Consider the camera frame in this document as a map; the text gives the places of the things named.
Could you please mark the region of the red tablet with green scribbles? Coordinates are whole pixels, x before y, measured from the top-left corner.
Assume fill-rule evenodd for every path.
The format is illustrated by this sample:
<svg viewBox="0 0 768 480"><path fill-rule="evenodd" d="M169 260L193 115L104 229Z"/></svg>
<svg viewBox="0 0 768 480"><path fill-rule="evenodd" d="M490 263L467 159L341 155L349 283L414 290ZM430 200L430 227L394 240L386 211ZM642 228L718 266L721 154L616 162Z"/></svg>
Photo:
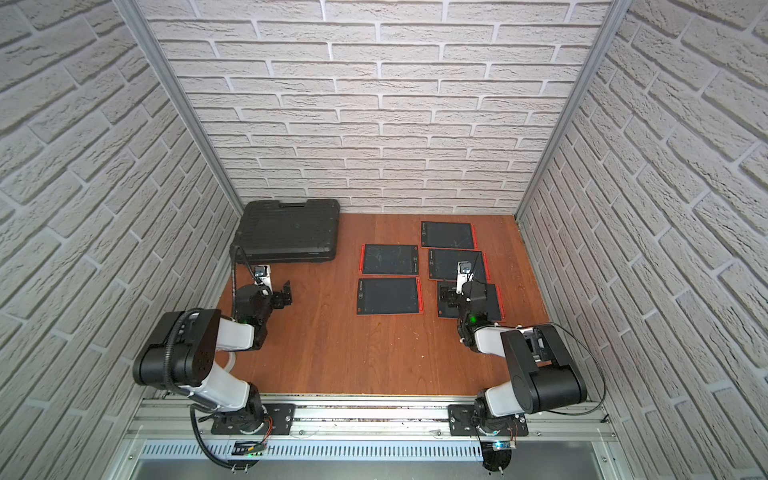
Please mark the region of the red tablet with green scribbles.
<svg viewBox="0 0 768 480"><path fill-rule="evenodd" d="M475 280L489 282L483 252L472 250L429 249L428 277L436 281L455 281L458 264L463 261L470 263Z"/></svg>

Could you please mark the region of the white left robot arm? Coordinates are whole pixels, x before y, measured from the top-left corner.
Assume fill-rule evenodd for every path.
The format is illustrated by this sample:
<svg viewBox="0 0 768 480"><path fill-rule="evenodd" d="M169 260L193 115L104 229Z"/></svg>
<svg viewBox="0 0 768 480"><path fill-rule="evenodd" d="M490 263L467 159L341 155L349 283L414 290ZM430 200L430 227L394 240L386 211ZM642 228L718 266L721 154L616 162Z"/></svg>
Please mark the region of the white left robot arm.
<svg viewBox="0 0 768 480"><path fill-rule="evenodd" d="M216 363L216 353L259 350L273 311L292 304L291 284L278 291L268 284L235 291L235 317L219 309L166 312L133 364L136 384L190 399L221 417L241 417L261 425L266 416L258 389Z"/></svg>

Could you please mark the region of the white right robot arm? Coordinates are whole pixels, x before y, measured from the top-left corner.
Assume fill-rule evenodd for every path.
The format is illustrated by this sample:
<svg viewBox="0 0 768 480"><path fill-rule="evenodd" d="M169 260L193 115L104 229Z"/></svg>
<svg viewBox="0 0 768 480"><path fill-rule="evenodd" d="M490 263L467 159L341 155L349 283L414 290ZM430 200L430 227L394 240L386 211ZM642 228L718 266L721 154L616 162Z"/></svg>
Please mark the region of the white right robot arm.
<svg viewBox="0 0 768 480"><path fill-rule="evenodd" d="M486 285L474 280L442 287L438 298L457 310L457 330L464 346L500 357L507 365L509 380L477 396L476 417L496 420L586 400L586 383L554 325L510 328L493 322L486 309Z"/></svg>

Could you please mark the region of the black plastic tool case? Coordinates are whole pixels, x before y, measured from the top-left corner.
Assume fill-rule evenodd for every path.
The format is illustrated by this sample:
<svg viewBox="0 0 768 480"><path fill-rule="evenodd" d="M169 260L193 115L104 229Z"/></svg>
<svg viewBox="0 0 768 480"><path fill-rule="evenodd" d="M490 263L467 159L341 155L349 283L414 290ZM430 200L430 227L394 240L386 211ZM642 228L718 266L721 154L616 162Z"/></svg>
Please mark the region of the black plastic tool case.
<svg viewBox="0 0 768 480"><path fill-rule="evenodd" d="M235 230L230 257L252 265L332 261L340 211L335 199L252 201Z"/></svg>

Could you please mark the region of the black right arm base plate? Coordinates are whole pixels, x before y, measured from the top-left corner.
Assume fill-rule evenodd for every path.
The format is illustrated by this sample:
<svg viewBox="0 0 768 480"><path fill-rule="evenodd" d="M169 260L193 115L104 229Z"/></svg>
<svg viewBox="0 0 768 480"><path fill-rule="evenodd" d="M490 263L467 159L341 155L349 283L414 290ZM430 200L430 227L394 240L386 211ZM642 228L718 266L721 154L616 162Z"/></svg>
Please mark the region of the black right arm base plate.
<svg viewBox="0 0 768 480"><path fill-rule="evenodd" d="M452 437L525 437L529 435L523 414L494 417L481 414L474 405L449 404L448 427Z"/></svg>

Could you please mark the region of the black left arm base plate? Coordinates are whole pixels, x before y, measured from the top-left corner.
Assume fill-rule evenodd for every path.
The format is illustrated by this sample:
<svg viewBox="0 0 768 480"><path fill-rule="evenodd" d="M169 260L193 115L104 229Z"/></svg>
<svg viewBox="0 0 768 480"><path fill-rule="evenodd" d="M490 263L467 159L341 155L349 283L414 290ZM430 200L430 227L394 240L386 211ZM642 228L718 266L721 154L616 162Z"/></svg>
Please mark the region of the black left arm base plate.
<svg viewBox="0 0 768 480"><path fill-rule="evenodd" d="M225 412L213 417L213 435L288 435L293 424L296 405L292 403L267 403L260 411L250 413L246 409Z"/></svg>

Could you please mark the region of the aluminium front rail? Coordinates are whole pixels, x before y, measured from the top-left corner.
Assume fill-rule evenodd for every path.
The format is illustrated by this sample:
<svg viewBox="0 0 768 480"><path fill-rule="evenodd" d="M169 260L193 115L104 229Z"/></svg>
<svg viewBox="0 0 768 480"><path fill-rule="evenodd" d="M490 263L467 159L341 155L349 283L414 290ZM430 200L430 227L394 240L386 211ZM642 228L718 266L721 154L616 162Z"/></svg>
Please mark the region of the aluminium front rail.
<svg viewBox="0 0 768 480"><path fill-rule="evenodd" d="M472 407L472 396L269 394L267 404L293 404L291 429L279 440L449 441L448 407ZM616 442L618 434L593 402L567 407L563 415L528 415L520 441ZM188 402L178 396L144 399L129 421L126 439L193 438Z"/></svg>

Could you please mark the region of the left aluminium corner post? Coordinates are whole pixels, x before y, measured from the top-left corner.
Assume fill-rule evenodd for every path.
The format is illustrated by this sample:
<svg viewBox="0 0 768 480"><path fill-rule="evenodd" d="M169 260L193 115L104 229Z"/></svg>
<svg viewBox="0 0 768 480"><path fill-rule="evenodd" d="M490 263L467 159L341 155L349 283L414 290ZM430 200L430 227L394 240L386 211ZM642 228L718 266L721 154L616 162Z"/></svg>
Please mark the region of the left aluminium corner post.
<svg viewBox="0 0 768 480"><path fill-rule="evenodd" d="M241 216L244 211L242 201L202 122L191 105L180 80L173 71L170 61L165 56L159 41L152 32L149 22L144 17L139 3L134 0L115 0L114 4L138 46L143 51L149 65L154 70L160 85L168 95L171 104L193 142L198 147L203 160L209 167L225 198L234 212Z"/></svg>

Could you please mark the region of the aluminium corner post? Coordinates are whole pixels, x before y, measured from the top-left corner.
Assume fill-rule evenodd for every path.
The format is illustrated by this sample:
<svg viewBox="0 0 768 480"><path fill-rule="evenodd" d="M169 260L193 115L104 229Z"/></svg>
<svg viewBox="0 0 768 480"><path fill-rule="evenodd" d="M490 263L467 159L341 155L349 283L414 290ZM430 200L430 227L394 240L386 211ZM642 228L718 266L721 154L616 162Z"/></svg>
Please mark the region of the aluminium corner post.
<svg viewBox="0 0 768 480"><path fill-rule="evenodd" d="M114 4L138 46L143 51L149 65L154 70L160 85L168 95L171 104L193 142L198 147L203 160L209 167L225 198L234 212L241 216L244 211L242 201L202 122L191 105L180 80L173 71L170 61L165 56L159 41L152 32L149 22L144 17L139 3L134 0L115 0Z"/></svg>
<svg viewBox="0 0 768 480"><path fill-rule="evenodd" d="M589 86L593 81L604 57L613 42L613 39L625 17L630 6L631 0L612 1L606 12L603 23L600 26L595 41L588 51L588 55L582 65L582 68L576 78L571 93L567 97L564 108L558 117L557 123L548 140L547 146L542 154L540 161L531 177L531 180L524 192L514 217L520 220L529 209L533 197L539 185L543 181L549 164L554 159L554 155L560 142L565 137L572 120L574 119L583 99L585 98Z"/></svg>

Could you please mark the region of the right aluminium corner post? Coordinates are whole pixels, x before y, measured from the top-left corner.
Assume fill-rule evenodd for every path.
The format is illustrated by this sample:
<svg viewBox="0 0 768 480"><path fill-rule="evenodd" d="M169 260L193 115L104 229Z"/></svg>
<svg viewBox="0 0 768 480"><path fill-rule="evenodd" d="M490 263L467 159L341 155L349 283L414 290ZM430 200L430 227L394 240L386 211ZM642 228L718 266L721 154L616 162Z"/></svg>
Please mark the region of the right aluminium corner post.
<svg viewBox="0 0 768 480"><path fill-rule="evenodd" d="M533 197L539 185L543 181L549 164L554 159L554 155L560 142L565 137L572 120L574 119L583 99L585 98L589 86L593 81L604 57L613 42L613 39L625 17L630 6L631 0L612 1L606 12L603 23L600 26L595 41L588 51L588 55L582 65L582 68L576 78L571 93L567 97L564 108L558 117L557 123L548 140L547 146L542 154L540 161L531 177L531 180L524 192L514 217L520 220L529 209Z"/></svg>

